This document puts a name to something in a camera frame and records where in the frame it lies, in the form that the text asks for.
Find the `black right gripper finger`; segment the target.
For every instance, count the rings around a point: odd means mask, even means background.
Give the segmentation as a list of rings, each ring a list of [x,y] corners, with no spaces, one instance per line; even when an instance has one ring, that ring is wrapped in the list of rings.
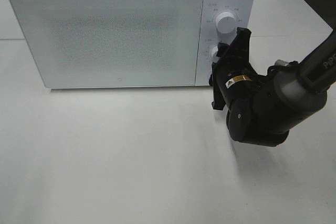
[[[248,54],[250,46],[250,37],[251,37],[251,31],[248,28],[238,27],[236,37],[230,46],[235,51]]]
[[[228,63],[231,56],[230,45],[220,42],[217,48],[217,63]]]

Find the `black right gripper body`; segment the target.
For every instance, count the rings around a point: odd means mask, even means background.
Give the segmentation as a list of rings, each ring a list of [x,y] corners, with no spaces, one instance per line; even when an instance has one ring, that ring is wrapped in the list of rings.
[[[213,63],[209,80],[213,88],[214,110],[229,110],[251,107],[258,85],[257,73],[249,62],[249,53],[230,49],[228,63]]]

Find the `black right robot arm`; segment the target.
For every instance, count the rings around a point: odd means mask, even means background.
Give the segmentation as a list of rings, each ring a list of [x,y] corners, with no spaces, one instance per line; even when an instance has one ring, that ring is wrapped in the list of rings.
[[[335,83],[335,33],[301,62],[278,60],[258,74],[249,61],[251,31],[238,28],[230,44],[219,43],[209,84],[214,110],[228,109],[233,141],[275,147],[289,131],[320,111]]]

